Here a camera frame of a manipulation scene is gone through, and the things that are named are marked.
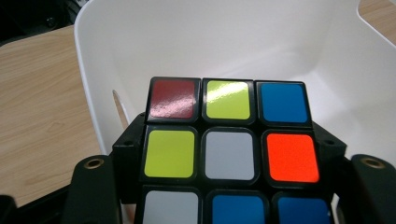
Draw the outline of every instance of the screw hole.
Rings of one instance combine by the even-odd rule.
[[[326,143],[327,145],[334,145],[334,141],[332,140],[324,140],[324,143]]]
[[[134,142],[133,141],[125,141],[124,145],[127,147],[133,147],[134,146]]]
[[[105,163],[105,161],[102,159],[92,159],[90,161],[85,162],[84,167],[89,170],[96,169],[101,165],[103,165],[103,163]]]
[[[361,162],[367,166],[370,166],[372,168],[375,169],[384,169],[385,168],[385,164],[381,161],[372,159],[372,158],[363,158],[361,159]]]

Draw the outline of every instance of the wooden table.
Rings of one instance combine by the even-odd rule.
[[[396,45],[396,6],[362,0],[361,15]],[[80,80],[73,27],[0,48],[0,194],[18,206],[70,183],[100,154]]]

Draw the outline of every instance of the cube face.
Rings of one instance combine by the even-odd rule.
[[[203,118],[211,123],[245,123],[256,118],[251,80],[204,78]]]
[[[201,199],[194,191],[154,189],[146,194],[143,224],[199,224]]]
[[[332,212],[320,198],[283,196],[276,200],[279,224],[331,224]]]
[[[321,187],[304,83],[155,77],[144,121],[137,224],[332,220],[327,197],[276,196]]]
[[[215,192],[207,203],[211,214],[208,223],[266,223],[268,202],[259,192]]]
[[[200,83],[197,78],[153,78],[148,98],[148,121],[195,121],[199,110]]]
[[[310,126],[305,87],[299,82],[257,82],[262,122],[268,125]]]
[[[202,145],[207,178],[249,181],[257,175],[256,144],[248,129],[209,129]]]
[[[319,181],[313,139],[304,133],[263,135],[268,154],[269,176],[275,181],[311,183]]]
[[[192,128],[148,127],[144,175],[190,178],[194,174],[196,133]]]

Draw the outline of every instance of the white plastic bin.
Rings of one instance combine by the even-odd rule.
[[[315,122],[396,164],[396,48],[359,0],[93,0],[76,22],[81,75],[104,154],[145,110],[149,80],[239,77],[305,82]]]

